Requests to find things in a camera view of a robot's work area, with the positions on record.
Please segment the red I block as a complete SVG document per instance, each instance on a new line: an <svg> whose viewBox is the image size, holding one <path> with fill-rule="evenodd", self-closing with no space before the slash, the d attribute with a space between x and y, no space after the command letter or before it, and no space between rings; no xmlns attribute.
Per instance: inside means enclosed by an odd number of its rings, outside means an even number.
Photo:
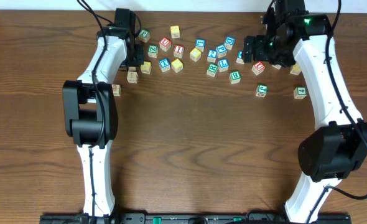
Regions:
<svg viewBox="0 0 367 224"><path fill-rule="evenodd" d="M184 54L185 47L182 45L176 45L174 47L174 57L182 58Z"/></svg>

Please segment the blue 2 block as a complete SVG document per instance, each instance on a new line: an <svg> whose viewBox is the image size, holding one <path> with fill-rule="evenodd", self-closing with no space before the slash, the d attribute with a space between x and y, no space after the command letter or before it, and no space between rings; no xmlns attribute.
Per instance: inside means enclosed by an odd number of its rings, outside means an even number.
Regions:
<svg viewBox="0 0 367 224"><path fill-rule="evenodd" d="M217 58L217 52L216 50L209 50L207 55L207 61L211 63L215 63Z"/></svg>

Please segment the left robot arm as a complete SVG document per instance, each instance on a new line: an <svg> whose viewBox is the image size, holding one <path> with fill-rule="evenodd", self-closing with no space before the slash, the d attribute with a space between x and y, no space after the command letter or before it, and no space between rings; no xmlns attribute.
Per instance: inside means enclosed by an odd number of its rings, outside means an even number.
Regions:
<svg viewBox="0 0 367 224"><path fill-rule="evenodd" d="M85 204L90 223L106 222L115 205L111 188L110 150L118 130L118 112L112 84L121 67L144 63L138 16L117 8L114 21L100 26L96 51L86 70L75 81L63 84L65 129L77 146L83 168Z"/></svg>

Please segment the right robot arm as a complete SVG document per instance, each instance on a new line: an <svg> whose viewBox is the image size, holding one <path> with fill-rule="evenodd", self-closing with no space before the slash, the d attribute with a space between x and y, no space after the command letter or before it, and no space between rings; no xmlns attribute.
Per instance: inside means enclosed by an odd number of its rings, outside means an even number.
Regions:
<svg viewBox="0 0 367 224"><path fill-rule="evenodd" d="M312 102L315 131L298 148L300 179L279 217L286 223L321 223L318 212L332 191L367 158L367 122L345 85L333 39L336 22L310 14L303 0L272 1L262 17L264 35L244 40L243 60L255 74L265 63L298 65Z"/></svg>

